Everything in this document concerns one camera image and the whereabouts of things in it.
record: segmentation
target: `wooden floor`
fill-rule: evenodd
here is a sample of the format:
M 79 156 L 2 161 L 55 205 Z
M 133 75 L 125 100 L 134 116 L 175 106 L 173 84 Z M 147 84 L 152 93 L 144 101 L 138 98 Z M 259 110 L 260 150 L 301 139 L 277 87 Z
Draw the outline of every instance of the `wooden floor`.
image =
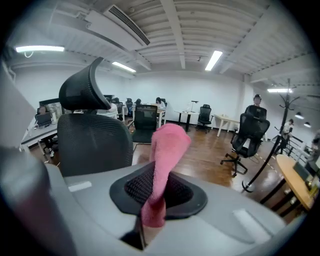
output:
M 188 135 L 192 141 L 191 145 L 173 171 L 231 188 L 259 202 L 281 180 L 280 173 L 277 171 L 278 166 L 276 160 L 271 158 L 269 165 L 265 167 L 262 174 L 256 179 L 254 182 L 254 192 L 248 193 L 243 191 L 242 181 L 249 181 L 257 173 L 264 163 L 264 159 L 269 155 L 273 146 L 272 142 L 263 142 L 259 147 L 257 155 L 254 157 L 242 158 L 241 163 L 248 168 L 248 172 L 245 175 L 238 174 L 232 178 L 232 174 L 234 173 L 233 164 L 226 162 L 220 165 L 220 161 L 225 158 L 226 153 L 231 153 L 232 145 L 230 141 L 233 133 L 221 131 L 220 137 L 217 137 L 217 133 L 218 130 L 213 129 L 206 134 L 204 130 L 196 130 L 194 126 L 190 126 Z M 150 150 L 150 145 L 139 144 L 135 149 L 132 164 L 147 162 L 149 160 Z M 54 165 L 59 164 L 59 152 L 56 152 L 52 159 L 50 159 L 49 156 L 42 156 L 38 146 L 32 148 L 31 152 L 42 161 L 48 160 L 49 163 L 53 163 Z M 270 208 L 275 205 L 283 198 L 286 188 L 286 186 L 283 186 L 265 206 Z M 289 205 L 290 203 L 288 202 L 278 213 L 282 212 Z M 284 218 L 285 221 L 289 223 L 301 210 L 302 208 L 298 207 L 289 213 Z

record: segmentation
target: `white ceiling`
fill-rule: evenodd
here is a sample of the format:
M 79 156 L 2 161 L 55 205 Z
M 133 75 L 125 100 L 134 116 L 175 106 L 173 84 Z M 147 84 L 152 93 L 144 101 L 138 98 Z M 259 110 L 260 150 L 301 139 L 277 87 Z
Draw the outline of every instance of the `white ceiling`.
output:
M 108 35 L 87 29 L 90 11 L 103 14 L 111 5 L 136 23 L 150 40 L 148 46 L 127 50 L 111 43 Z M 320 89 L 319 65 L 308 39 L 271 0 L 48 1 L 21 23 L 7 44 L 34 42 L 65 46 L 68 54 L 80 60 L 101 56 L 137 73 L 164 67 L 203 71 L 213 51 L 219 50 L 223 55 L 213 73 L 248 74 L 252 83 L 263 82 L 266 87 L 286 86 L 290 78 L 299 91 L 317 94 Z M 22 60 L 24 56 L 11 58 Z

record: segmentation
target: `ceiling light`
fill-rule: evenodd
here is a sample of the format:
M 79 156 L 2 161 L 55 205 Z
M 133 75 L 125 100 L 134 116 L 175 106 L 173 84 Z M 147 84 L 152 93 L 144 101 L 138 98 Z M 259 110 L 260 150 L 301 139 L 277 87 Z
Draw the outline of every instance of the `ceiling light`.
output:
M 132 69 L 132 68 L 130 68 L 130 67 L 127 67 L 127 66 L 125 66 L 125 65 L 122 65 L 122 64 L 120 64 L 119 62 L 112 62 L 112 64 L 113 64 L 113 65 L 116 65 L 116 66 L 118 66 L 118 67 L 120 67 L 120 68 L 123 68 L 123 69 L 125 69 L 125 70 L 128 70 L 128 71 L 130 71 L 130 72 L 132 72 L 132 73 L 136 72 L 134 69 Z
M 63 52 L 65 48 L 62 46 L 50 46 L 50 45 L 29 45 L 29 46 L 16 47 L 15 50 L 17 53 L 34 52 L 34 51 Z
M 308 128 L 311 128 L 311 125 L 310 125 L 309 122 L 305 122 L 305 123 L 304 123 L 304 126 L 305 126 L 305 127 L 308 127 Z
M 305 119 L 304 116 L 301 114 L 301 112 L 297 112 L 295 114 L 295 117 L 298 118 L 298 119 Z
M 293 92 L 291 89 L 287 89 L 287 88 L 270 88 L 270 89 L 268 89 L 269 93 L 287 93 L 288 91 L 290 94 Z
M 217 61 L 219 60 L 219 58 L 221 57 L 222 55 L 222 51 L 218 51 L 218 50 L 215 50 L 212 54 L 212 57 L 211 59 L 209 60 L 209 63 L 208 65 L 206 66 L 205 70 L 206 71 L 211 71 L 212 68 L 214 67 L 214 65 L 217 63 Z

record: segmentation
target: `air conditioner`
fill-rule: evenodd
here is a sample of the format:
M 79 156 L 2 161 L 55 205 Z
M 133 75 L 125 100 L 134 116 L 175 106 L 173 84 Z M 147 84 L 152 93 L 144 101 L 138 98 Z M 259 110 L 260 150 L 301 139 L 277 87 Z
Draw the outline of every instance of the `air conditioner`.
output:
M 85 18 L 90 22 L 87 27 L 129 51 L 137 50 L 150 44 L 145 33 L 117 6 L 112 5 L 103 15 L 92 10 Z

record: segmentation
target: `pink towel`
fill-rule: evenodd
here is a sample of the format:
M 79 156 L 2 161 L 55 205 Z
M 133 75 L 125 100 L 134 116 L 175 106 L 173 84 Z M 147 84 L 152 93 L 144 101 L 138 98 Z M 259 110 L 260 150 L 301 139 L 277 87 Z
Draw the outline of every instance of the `pink towel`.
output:
M 152 194 L 141 209 L 142 224 L 159 228 L 165 224 L 166 202 L 163 197 L 170 171 L 188 149 L 191 139 L 181 126 L 161 126 L 151 140 L 150 161 L 155 161 Z

